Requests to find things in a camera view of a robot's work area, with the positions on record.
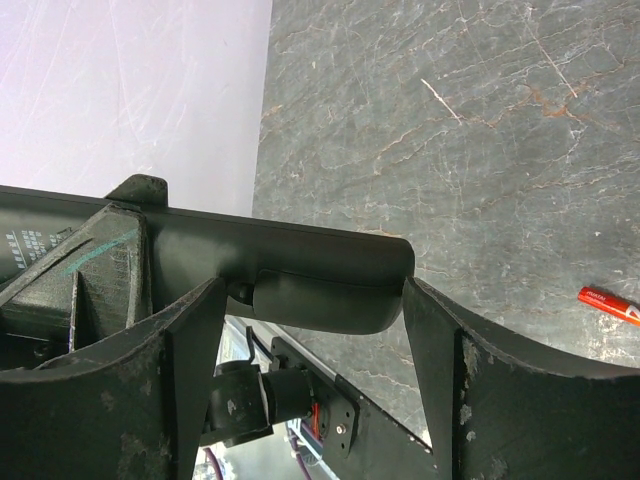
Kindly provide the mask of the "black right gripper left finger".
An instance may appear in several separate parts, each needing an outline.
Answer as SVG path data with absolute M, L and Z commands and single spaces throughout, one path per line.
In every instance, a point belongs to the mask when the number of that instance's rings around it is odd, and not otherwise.
M 89 347 L 3 371 L 2 478 L 191 478 L 226 298 L 210 279 Z

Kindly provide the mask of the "black remote control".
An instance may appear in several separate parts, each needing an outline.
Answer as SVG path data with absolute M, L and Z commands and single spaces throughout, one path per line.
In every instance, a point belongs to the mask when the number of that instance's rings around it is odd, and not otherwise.
M 58 233 L 110 202 L 144 215 L 152 298 L 160 310 L 210 278 L 227 284 L 227 312 L 310 330 L 368 335 L 401 309 L 415 255 L 401 238 L 139 205 L 103 198 L 1 189 L 1 224 Z

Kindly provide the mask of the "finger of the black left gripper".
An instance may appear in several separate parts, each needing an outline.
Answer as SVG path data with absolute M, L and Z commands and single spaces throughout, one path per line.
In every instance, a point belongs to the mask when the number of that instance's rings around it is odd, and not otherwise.
M 125 203 L 167 207 L 168 184 L 160 177 L 134 174 L 120 183 L 105 198 Z
M 144 216 L 110 204 L 1 291 L 1 332 L 78 350 L 152 313 Z

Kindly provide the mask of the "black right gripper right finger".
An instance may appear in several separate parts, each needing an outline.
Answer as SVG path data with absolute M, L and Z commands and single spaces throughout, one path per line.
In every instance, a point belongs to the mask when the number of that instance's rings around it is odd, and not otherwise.
M 549 347 L 410 277 L 403 314 L 445 479 L 635 479 L 639 372 Z

